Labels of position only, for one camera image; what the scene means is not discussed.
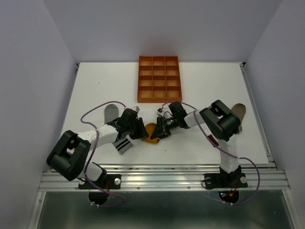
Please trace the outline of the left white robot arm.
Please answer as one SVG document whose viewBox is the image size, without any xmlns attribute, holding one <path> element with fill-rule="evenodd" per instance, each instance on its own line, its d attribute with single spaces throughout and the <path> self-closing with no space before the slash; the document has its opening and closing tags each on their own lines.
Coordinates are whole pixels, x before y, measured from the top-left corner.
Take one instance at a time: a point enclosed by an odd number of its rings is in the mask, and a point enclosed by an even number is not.
<svg viewBox="0 0 305 229">
<path fill-rule="evenodd" d="M 88 153 L 96 148 L 125 139 L 148 137 L 143 120 L 138 117 L 139 107 L 126 108 L 121 117 L 92 131 L 75 133 L 68 130 L 62 134 L 47 157 L 46 163 L 68 181 L 87 179 L 96 187 L 106 183 L 106 170 L 91 162 Z"/>
</svg>

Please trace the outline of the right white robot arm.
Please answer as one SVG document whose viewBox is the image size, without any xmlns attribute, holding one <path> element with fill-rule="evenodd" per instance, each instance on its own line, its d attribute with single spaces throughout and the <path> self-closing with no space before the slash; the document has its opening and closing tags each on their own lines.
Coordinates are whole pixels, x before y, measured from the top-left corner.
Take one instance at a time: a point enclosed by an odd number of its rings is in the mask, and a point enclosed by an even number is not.
<svg viewBox="0 0 305 229">
<path fill-rule="evenodd" d="M 156 127 L 150 134 L 150 139 L 164 139 L 171 135 L 171 130 L 177 127 L 190 129 L 194 126 L 202 129 L 205 124 L 212 136 L 204 134 L 210 143 L 220 151 L 220 175 L 222 185 L 230 186 L 236 181 L 235 171 L 240 164 L 236 150 L 236 137 L 241 125 L 240 118 L 221 100 L 216 100 L 209 107 L 187 113 L 182 102 L 172 102 L 168 105 L 172 116 L 165 117 L 163 107 L 157 111 Z"/>
</svg>

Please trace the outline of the mustard yellow sock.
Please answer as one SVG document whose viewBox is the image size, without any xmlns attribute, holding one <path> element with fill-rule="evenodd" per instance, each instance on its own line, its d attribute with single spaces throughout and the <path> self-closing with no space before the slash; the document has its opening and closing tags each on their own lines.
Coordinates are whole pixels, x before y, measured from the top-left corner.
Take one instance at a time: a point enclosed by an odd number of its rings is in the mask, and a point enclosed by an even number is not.
<svg viewBox="0 0 305 229">
<path fill-rule="evenodd" d="M 151 139 L 151 136 L 156 128 L 156 123 L 148 123 L 146 126 L 145 126 L 145 130 L 147 131 L 148 133 L 148 137 L 143 137 L 142 138 L 142 141 L 144 142 L 147 142 L 147 143 L 151 143 L 151 144 L 157 144 L 159 143 L 160 139 L 159 138 L 154 138 L 154 139 Z"/>
</svg>

